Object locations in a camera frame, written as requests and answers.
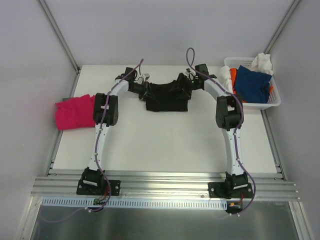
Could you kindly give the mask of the black t shirt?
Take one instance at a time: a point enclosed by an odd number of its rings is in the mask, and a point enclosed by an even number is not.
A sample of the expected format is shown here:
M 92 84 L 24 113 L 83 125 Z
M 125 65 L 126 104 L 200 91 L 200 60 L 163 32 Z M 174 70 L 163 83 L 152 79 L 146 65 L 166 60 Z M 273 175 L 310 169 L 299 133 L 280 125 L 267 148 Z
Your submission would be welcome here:
M 149 83 L 145 100 L 146 110 L 151 112 L 187 112 L 192 91 L 179 88 L 177 80 L 165 84 Z

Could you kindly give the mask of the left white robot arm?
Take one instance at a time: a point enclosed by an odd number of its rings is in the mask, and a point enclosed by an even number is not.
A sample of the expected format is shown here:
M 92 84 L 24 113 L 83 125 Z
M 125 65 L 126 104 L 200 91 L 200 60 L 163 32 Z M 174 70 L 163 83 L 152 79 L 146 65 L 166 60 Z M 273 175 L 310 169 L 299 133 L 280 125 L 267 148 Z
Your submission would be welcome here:
M 93 120 L 95 122 L 95 138 L 92 155 L 87 168 L 81 175 L 83 185 L 93 194 L 100 194 L 107 186 L 106 174 L 102 170 L 101 160 L 104 146 L 109 138 L 111 127 L 115 126 L 119 118 L 119 97 L 132 90 L 136 94 L 142 93 L 147 86 L 150 75 L 142 74 L 140 68 L 127 67 L 125 72 L 116 77 L 111 89 L 106 93 L 95 95 Z

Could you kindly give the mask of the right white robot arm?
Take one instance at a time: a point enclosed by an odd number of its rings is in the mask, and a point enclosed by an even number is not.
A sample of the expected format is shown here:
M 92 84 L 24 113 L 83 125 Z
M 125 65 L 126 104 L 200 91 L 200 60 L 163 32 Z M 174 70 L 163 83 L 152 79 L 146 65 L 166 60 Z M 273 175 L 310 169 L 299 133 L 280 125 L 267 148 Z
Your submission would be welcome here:
M 215 121 L 221 129 L 227 155 L 224 193 L 236 197 L 248 185 L 248 175 L 244 170 L 241 151 L 241 126 L 244 121 L 242 100 L 226 90 L 221 83 L 209 75 L 206 64 L 191 65 L 186 69 L 186 79 L 181 82 L 183 89 L 202 89 L 216 100 Z

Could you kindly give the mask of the white t shirt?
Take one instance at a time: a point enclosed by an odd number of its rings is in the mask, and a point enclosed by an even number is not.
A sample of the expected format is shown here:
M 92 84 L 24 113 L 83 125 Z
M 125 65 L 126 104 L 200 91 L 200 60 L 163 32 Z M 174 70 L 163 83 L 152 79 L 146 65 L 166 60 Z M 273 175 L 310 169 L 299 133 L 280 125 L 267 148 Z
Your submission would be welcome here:
M 230 67 L 223 66 L 219 70 L 218 80 L 228 92 L 232 93 L 232 81 L 231 81 Z

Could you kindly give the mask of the orange t shirt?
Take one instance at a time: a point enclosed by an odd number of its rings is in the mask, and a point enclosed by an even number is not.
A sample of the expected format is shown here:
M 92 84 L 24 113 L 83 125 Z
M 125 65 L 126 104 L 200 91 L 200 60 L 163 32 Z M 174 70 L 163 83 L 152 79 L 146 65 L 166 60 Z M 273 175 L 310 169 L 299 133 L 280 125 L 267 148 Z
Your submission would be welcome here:
M 239 90 L 240 96 L 243 98 L 243 102 L 246 102 L 246 85 L 242 78 L 237 77 L 237 69 L 236 68 L 230 68 L 230 76 L 231 76 L 231 86 L 232 86 L 232 93 L 234 95 L 237 94 L 237 90 Z

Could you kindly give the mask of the blue t shirt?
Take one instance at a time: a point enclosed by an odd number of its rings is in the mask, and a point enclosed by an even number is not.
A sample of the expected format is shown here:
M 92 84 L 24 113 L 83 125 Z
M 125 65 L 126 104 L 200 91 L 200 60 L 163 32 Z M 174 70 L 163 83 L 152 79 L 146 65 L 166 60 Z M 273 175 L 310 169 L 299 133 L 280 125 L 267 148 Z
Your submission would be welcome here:
M 246 85 L 247 103 L 266 104 L 270 96 L 270 81 L 272 76 L 262 72 L 251 71 L 240 65 L 237 69 L 237 77 L 244 80 Z

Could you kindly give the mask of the folded pink t shirt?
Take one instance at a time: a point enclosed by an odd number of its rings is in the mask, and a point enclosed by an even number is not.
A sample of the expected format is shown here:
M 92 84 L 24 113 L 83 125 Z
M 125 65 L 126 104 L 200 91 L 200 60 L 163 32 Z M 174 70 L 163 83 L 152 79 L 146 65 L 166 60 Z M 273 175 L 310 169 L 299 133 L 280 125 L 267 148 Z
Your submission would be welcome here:
M 72 97 L 55 104 L 55 124 L 59 131 L 93 128 L 95 95 Z

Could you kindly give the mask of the white cloth in basket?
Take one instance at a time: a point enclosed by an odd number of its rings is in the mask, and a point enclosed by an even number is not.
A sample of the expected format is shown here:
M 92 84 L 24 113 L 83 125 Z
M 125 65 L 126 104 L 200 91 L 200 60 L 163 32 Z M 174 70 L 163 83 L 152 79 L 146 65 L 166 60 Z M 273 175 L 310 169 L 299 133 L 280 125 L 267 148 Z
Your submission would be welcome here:
M 274 71 L 271 63 L 271 55 L 263 52 L 259 53 L 252 61 L 250 70 L 272 76 Z

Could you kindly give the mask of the white plastic basket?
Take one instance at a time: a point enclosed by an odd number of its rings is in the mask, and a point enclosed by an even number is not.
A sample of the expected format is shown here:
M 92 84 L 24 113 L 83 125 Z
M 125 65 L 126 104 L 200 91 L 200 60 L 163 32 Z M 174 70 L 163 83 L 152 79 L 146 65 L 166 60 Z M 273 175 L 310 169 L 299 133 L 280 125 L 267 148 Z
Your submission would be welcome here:
M 266 110 L 278 107 L 281 98 L 274 77 L 250 70 L 254 60 L 254 57 L 236 56 L 224 59 L 226 67 L 237 70 L 234 77 L 234 91 L 244 97 L 244 108 Z

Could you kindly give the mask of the aluminium mounting rail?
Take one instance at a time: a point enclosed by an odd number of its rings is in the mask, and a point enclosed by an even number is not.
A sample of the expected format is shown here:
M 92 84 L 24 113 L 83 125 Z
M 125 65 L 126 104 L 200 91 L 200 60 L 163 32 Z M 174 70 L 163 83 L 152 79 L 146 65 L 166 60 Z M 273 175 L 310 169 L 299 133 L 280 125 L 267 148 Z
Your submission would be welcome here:
M 148 199 L 200 200 L 209 198 L 208 184 L 222 182 L 224 173 L 190 172 L 106 172 L 110 180 L 119 180 L 120 197 Z M 74 197 L 80 170 L 51 169 L 47 176 L 36 177 L 31 195 Z M 253 176 L 256 184 L 255 200 L 300 202 L 302 195 L 297 184 L 284 180 L 280 173 L 259 173 Z

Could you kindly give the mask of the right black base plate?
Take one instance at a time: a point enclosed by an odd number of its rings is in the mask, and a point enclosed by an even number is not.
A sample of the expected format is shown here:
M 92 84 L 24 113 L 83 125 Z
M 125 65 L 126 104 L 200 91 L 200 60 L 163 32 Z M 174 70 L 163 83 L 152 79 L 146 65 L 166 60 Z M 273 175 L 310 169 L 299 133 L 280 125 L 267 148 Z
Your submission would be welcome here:
M 210 198 L 223 198 L 223 199 L 251 199 L 253 197 L 252 185 L 249 183 L 246 187 L 229 190 L 224 182 L 209 182 L 208 194 Z

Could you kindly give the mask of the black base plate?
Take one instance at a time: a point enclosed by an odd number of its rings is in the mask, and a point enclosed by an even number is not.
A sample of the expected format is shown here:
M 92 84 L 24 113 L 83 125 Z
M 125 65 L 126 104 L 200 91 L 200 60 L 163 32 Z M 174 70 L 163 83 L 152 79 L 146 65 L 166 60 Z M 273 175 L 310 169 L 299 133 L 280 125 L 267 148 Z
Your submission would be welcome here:
M 223 198 L 223 199 L 251 199 L 253 197 L 252 185 L 249 183 L 246 187 L 229 190 L 224 182 L 209 182 L 208 194 L 210 198 Z
M 77 184 L 76 194 L 79 196 L 103 196 L 105 193 L 109 196 L 119 196 L 121 190 L 120 180 L 109 180 L 110 189 L 105 180 L 100 185 L 80 179 Z

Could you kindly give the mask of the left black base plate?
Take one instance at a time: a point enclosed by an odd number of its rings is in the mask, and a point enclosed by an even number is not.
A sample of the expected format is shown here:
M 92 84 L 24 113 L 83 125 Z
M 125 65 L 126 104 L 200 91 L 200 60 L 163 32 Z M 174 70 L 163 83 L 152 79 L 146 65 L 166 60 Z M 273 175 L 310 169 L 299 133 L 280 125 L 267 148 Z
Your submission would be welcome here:
M 109 196 L 119 196 L 121 190 L 120 180 L 109 180 L 110 189 L 105 180 L 100 185 L 80 179 L 77 184 L 76 194 L 79 196 L 103 196 L 105 193 Z

